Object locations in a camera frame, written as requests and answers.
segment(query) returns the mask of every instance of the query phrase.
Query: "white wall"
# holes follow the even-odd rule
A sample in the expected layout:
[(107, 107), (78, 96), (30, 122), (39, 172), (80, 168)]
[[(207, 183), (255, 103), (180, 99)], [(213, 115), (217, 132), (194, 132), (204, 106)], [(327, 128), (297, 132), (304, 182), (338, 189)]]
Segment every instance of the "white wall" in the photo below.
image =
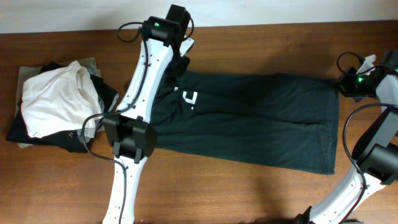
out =
[(171, 3), (198, 27), (398, 19), (398, 0), (1, 0), (0, 33), (117, 29)]

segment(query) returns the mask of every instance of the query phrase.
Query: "black cable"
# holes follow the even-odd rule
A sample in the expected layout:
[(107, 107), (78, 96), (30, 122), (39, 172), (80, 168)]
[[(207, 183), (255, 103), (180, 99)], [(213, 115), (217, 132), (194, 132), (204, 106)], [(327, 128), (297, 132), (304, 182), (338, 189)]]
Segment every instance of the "black cable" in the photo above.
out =
[[(122, 25), (122, 26), (118, 29), (118, 37), (119, 37), (119, 38), (120, 38), (120, 36), (119, 36), (119, 30), (121, 30), (121, 28), (123, 28), (123, 27), (126, 26), (126, 25), (127, 25), (127, 24), (124, 24), (124, 25)], [(119, 162), (119, 161), (116, 161), (116, 160), (114, 160), (114, 159), (111, 159), (111, 158), (108, 158), (108, 157), (104, 157), (104, 156), (98, 155), (98, 154), (94, 153), (93, 151), (91, 151), (91, 149), (87, 146), (86, 138), (84, 137), (84, 132), (85, 132), (85, 128), (86, 128), (86, 123), (87, 123), (90, 119), (96, 118), (96, 117), (99, 117), (99, 116), (108, 116), (108, 115), (111, 115), (111, 114), (121, 114), (121, 113), (124, 113), (124, 112), (126, 112), (127, 110), (131, 109), (131, 108), (134, 106), (134, 104), (136, 104), (136, 102), (137, 102), (137, 100), (138, 100), (138, 97), (139, 97), (139, 94), (140, 94), (140, 92), (141, 92), (141, 90), (142, 90), (142, 87), (144, 86), (144, 81), (145, 81), (145, 78), (146, 78), (146, 76), (147, 76), (148, 62), (149, 62), (149, 57), (148, 57), (148, 46), (147, 46), (146, 41), (144, 41), (144, 34), (142, 34), (142, 32), (141, 32), (141, 28), (138, 28), (138, 34), (141, 34), (142, 41), (143, 41), (143, 43), (144, 43), (144, 48), (145, 48), (145, 69), (144, 69), (144, 74), (143, 74), (143, 76), (142, 76), (142, 79), (141, 79), (141, 82), (140, 82), (140, 85), (139, 85), (139, 88), (138, 88), (136, 97), (133, 99), (132, 103), (127, 104), (127, 107), (124, 108), (124, 109), (121, 110), (121, 111), (117, 111), (117, 112), (114, 112), (114, 113), (99, 113), (99, 114), (94, 114), (94, 115), (89, 116), (88, 118), (86, 118), (86, 119), (84, 120), (83, 125), (82, 125), (82, 127), (81, 127), (81, 130), (82, 130), (82, 133), (83, 133), (82, 136), (81, 136), (81, 139), (82, 139), (82, 143), (83, 143), (85, 149), (87, 150), (87, 152), (90, 153), (91, 155), (93, 155), (93, 156), (99, 158), (99, 159), (103, 159), (103, 160), (105, 160), (105, 161), (113, 162), (113, 163), (119, 165), (119, 166), (122, 168), (122, 170), (123, 170), (123, 181), (124, 181), (124, 183), (123, 183), (123, 202), (122, 202), (121, 211), (120, 211), (120, 216), (119, 216), (119, 224), (121, 223), (121, 220), (122, 220), (122, 218), (123, 218), (123, 210), (124, 210), (124, 205), (125, 205), (125, 203), (126, 203), (126, 189), (127, 189), (127, 173), (126, 173), (126, 169), (127, 169), (128, 167), (125, 167), (125, 166), (124, 166), (121, 162)]]
[(126, 42), (126, 43), (131, 43), (131, 42), (134, 42), (134, 41), (138, 38), (139, 33), (140, 33), (140, 29), (138, 29), (137, 34), (136, 34), (136, 36), (135, 36), (133, 39), (131, 39), (131, 40), (123, 39), (123, 38), (120, 36), (120, 33), (121, 33), (123, 27), (128, 26), (128, 25), (142, 25), (142, 22), (128, 22), (128, 23), (126, 23), (126, 24), (121, 25), (121, 26), (118, 28), (118, 38), (119, 38), (119, 40), (121, 40), (121, 41), (123, 41), (123, 42)]
[(193, 19), (192, 19), (192, 17), (190, 18), (190, 20), (191, 20), (191, 24), (192, 24), (191, 32), (187, 35), (186, 38), (184, 38), (183, 41), (188, 40), (188, 39), (191, 37), (191, 35), (193, 34), (193, 31), (195, 30), (195, 25), (193, 24)]
[(390, 68), (389, 68), (388, 66), (386, 66), (386, 65), (376, 65), (376, 66), (373, 66), (373, 67), (371, 67), (371, 68), (369, 68), (369, 69), (367, 69), (367, 70), (365, 70), (365, 71), (363, 71), (363, 72), (361, 72), (361, 73), (356, 73), (356, 74), (346, 73), (346, 72), (340, 67), (340, 59), (342, 58), (342, 56), (344, 56), (344, 55), (346, 55), (346, 54), (354, 55), (356, 58), (358, 58), (358, 61), (359, 61), (360, 64), (363, 64), (364, 61), (365, 61), (365, 59), (362, 58), (361, 56), (359, 56), (358, 54), (354, 53), (354, 52), (344, 52), (344, 53), (342, 53), (341, 55), (339, 55), (339, 57), (337, 58), (337, 61), (336, 61), (337, 68), (338, 68), (338, 70), (339, 70), (341, 73), (343, 73), (343, 74), (345, 74), (345, 75), (347, 75), (347, 76), (363, 75), (363, 74), (366, 74), (366, 73), (368, 73), (368, 72), (374, 70), (375, 68), (386, 68), (386, 69), (390, 70)]
[(344, 150), (346, 151), (346, 154), (348, 156), (348, 159), (351, 161), (351, 163), (354, 165), (355, 169), (358, 171), (358, 173), (361, 175), (362, 177), (362, 182), (363, 182), (363, 187), (362, 187), (362, 191), (359, 194), (358, 199), (356, 200), (356, 202), (354, 203), (354, 205), (351, 207), (351, 209), (348, 211), (348, 213), (346, 214), (346, 216), (344, 216), (344, 218), (339, 222), (339, 224), (342, 224), (345, 222), (345, 220), (349, 217), (349, 215), (353, 212), (353, 210), (356, 208), (356, 206), (360, 203), (360, 201), (362, 200), (363, 195), (365, 194), (366, 189), (368, 188), (366, 185), (366, 178), (364, 173), (362, 172), (361, 168), (359, 168), (359, 165), (357, 165), (356, 161), (353, 159), (353, 157), (351, 156), (351, 154), (349, 153), (348, 150), (348, 146), (347, 146), (347, 139), (346, 139), (346, 133), (347, 133), (347, 127), (348, 127), (348, 123), (351, 121), (351, 119), (353, 118), (353, 116), (358, 113), (359, 111), (365, 109), (365, 108), (369, 108), (369, 107), (373, 107), (373, 106), (396, 106), (398, 107), (398, 105), (393, 105), (390, 103), (372, 103), (372, 104), (368, 104), (368, 105), (364, 105), (364, 106), (360, 106), (359, 108), (357, 108), (356, 110), (354, 110), (347, 118), (345, 124), (344, 124), (344, 129), (343, 129), (343, 146), (344, 146)]

